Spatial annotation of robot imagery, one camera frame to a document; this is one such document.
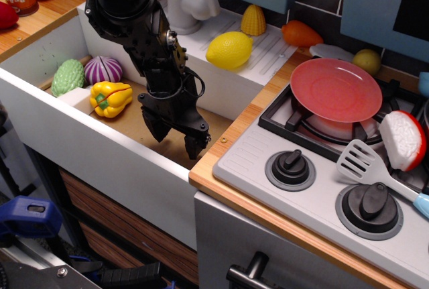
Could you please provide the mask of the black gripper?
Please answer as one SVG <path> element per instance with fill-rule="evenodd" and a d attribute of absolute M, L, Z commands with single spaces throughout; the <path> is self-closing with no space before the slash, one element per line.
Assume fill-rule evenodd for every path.
<path fill-rule="evenodd" d="M 196 109 L 205 93 L 205 83 L 186 67 L 181 74 L 145 71 L 146 93 L 138 96 L 143 120 L 156 141 L 162 142 L 171 129 L 185 136 L 188 157 L 196 160 L 211 141 L 209 124 Z"/>

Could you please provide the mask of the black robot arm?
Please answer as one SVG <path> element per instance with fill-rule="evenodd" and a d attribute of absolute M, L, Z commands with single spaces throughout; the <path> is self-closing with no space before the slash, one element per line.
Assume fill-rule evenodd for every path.
<path fill-rule="evenodd" d="M 153 137 L 162 141 L 171 129 L 183 133 L 186 152 L 196 159 L 210 141 L 209 124 L 196 108 L 205 84 L 187 67 L 186 50 L 158 0 L 86 0 L 85 13 L 98 35 L 121 45 L 146 79 L 138 101 Z"/>

